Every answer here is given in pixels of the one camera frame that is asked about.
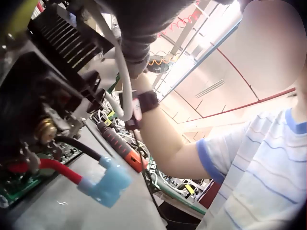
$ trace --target gray sleeve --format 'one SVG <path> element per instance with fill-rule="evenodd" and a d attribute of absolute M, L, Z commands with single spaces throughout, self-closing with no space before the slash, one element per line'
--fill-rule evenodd
<path fill-rule="evenodd" d="M 96 0 L 116 16 L 121 30 L 121 45 L 131 78 L 144 71 L 150 44 L 157 33 L 195 0 Z"/>

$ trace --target brass terminal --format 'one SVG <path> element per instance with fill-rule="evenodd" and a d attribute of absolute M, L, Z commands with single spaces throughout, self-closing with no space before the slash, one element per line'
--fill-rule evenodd
<path fill-rule="evenodd" d="M 34 130 L 34 136 L 42 144 L 50 142 L 56 136 L 57 129 L 51 118 L 43 119 Z"/>

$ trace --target black wrist strap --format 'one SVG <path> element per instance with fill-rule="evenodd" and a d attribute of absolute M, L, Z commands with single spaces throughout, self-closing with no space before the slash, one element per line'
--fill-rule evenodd
<path fill-rule="evenodd" d="M 154 91 L 148 91 L 138 95 L 140 101 L 140 108 L 142 113 L 153 110 L 159 106 L 157 94 Z"/>

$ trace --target ceiling light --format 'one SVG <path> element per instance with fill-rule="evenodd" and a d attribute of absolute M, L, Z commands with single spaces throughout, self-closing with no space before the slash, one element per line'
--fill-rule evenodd
<path fill-rule="evenodd" d="M 217 89 L 218 87 L 222 86 L 223 84 L 225 84 L 225 82 L 222 80 L 219 80 L 218 82 L 214 83 L 212 86 L 206 88 L 205 90 L 201 91 L 200 93 L 196 94 L 195 97 L 196 98 L 200 98 L 203 95 L 210 93 L 211 91 Z"/>

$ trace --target blue collar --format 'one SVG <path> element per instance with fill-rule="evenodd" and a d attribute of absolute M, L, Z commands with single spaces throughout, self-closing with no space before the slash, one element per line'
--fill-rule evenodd
<path fill-rule="evenodd" d="M 291 115 L 291 109 L 286 110 L 286 122 L 289 128 L 296 134 L 304 134 L 307 132 L 307 122 L 296 123 Z"/>

